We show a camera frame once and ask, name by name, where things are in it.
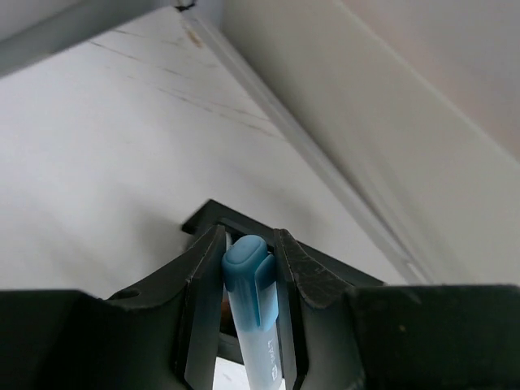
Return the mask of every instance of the highlighter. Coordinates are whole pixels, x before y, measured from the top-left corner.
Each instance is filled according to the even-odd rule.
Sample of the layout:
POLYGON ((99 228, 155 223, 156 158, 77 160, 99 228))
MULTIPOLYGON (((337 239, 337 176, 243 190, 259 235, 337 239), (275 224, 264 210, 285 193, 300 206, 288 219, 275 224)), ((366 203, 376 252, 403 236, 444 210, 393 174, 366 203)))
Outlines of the highlighter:
POLYGON ((224 254, 222 268, 249 386, 278 390, 282 370, 275 257, 261 237, 244 236, 224 254))

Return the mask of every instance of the white table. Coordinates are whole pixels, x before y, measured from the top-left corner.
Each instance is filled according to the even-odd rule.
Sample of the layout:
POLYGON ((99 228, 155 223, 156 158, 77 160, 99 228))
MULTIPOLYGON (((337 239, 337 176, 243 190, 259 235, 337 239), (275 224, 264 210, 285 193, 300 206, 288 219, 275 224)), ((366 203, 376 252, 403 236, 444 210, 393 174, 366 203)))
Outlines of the white table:
POLYGON ((173 8, 1 79, 0 107, 0 288, 108 297, 208 198, 403 282, 173 8))

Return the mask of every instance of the marker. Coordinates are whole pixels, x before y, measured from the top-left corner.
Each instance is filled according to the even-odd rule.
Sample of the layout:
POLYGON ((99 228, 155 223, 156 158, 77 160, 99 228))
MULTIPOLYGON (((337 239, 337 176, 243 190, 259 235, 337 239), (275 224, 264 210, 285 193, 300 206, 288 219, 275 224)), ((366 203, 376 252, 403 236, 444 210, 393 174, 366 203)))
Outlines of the marker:
POLYGON ((249 386, 278 390, 282 369, 275 257, 261 237, 244 236, 224 254, 222 268, 249 386))

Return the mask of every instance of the black object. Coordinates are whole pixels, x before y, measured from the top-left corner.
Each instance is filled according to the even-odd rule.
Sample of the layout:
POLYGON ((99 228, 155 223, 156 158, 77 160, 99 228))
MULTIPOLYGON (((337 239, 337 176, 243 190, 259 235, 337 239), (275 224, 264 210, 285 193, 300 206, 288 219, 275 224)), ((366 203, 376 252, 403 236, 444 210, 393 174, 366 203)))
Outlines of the black object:
POLYGON ((383 287, 216 202, 184 229, 185 253, 107 301, 0 292, 0 388, 211 389, 226 230, 275 252, 287 389, 520 388, 517 287, 383 287))

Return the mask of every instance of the blue cap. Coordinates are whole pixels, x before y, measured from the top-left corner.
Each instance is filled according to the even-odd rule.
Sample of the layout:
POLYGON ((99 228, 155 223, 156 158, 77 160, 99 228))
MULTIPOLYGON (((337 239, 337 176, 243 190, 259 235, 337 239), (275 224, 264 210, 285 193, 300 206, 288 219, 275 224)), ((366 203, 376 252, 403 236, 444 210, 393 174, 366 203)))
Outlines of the blue cap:
POLYGON ((233 319, 243 332, 266 332, 278 317, 275 257, 259 236, 240 238, 223 256, 233 319))

